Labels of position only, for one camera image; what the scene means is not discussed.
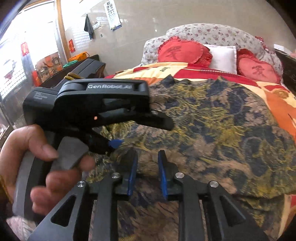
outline red heart-shaped pillow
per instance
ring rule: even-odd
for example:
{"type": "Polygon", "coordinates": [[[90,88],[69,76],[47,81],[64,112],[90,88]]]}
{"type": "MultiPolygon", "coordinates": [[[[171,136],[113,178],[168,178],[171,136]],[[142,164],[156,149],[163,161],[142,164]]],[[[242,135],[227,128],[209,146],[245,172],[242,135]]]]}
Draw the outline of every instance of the red heart-shaped pillow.
{"type": "Polygon", "coordinates": [[[252,52],[247,53],[241,51],[237,59],[238,74],[255,81],[281,83],[281,78],[272,65],[258,60],[252,52]]]}
{"type": "Polygon", "coordinates": [[[203,55],[203,45],[199,42],[171,37],[160,45],[158,62],[185,62],[194,64],[203,55]]]}
{"type": "Polygon", "coordinates": [[[202,45],[203,47],[203,54],[200,57],[200,59],[198,61],[196,61],[194,64],[198,65],[199,67],[204,67],[204,68],[208,68],[212,62],[213,59],[213,55],[210,53],[210,49],[204,45],[202,45]]]}

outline trigger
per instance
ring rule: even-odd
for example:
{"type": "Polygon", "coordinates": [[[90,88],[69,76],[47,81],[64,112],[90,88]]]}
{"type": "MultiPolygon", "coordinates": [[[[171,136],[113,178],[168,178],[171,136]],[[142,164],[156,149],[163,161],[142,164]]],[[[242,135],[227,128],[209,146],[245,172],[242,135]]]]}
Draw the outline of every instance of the trigger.
{"type": "Polygon", "coordinates": [[[64,137],[58,147],[59,157],[53,161],[50,171],[70,170],[79,163],[89,148],[75,137],[64,137]]]}

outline hanging towel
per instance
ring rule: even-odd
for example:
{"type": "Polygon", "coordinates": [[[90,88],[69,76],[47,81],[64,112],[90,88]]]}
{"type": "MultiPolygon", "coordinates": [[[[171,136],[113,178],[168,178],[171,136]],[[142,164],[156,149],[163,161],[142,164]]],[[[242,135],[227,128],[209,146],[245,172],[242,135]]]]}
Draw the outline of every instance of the hanging towel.
{"type": "Polygon", "coordinates": [[[84,25],[84,31],[89,33],[89,38],[93,38],[94,29],[92,28],[91,22],[89,20],[89,17],[86,15],[85,25],[84,25]]]}

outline chinese character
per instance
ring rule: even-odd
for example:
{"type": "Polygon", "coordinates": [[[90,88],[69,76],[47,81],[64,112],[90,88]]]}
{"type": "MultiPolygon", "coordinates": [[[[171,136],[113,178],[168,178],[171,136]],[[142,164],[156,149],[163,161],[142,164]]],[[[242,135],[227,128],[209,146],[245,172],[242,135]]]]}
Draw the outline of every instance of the chinese character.
{"type": "Polygon", "coordinates": [[[264,68],[262,68],[261,65],[256,65],[254,67],[252,67],[252,69],[255,69],[256,71],[253,73],[253,74],[257,74],[257,75],[262,75],[263,77],[266,77],[264,74],[263,74],[263,70],[265,70],[264,68]]]}
{"type": "Polygon", "coordinates": [[[169,53],[167,57],[173,57],[173,59],[177,60],[176,52],[180,52],[180,51],[181,51],[181,46],[170,47],[168,50],[166,50],[166,52],[169,53]]]}

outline orange container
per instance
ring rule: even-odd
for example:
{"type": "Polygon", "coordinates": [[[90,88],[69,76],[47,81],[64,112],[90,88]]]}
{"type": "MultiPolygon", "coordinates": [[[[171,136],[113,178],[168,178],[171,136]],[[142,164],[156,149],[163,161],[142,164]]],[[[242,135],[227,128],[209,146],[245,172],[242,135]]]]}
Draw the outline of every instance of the orange container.
{"type": "Polygon", "coordinates": [[[83,52],[83,53],[80,53],[78,55],[75,55],[74,57],[72,58],[69,58],[68,61],[71,62],[73,60],[78,60],[78,61],[81,61],[81,60],[84,60],[84,59],[87,59],[89,57],[89,54],[87,52],[83,52]]]}

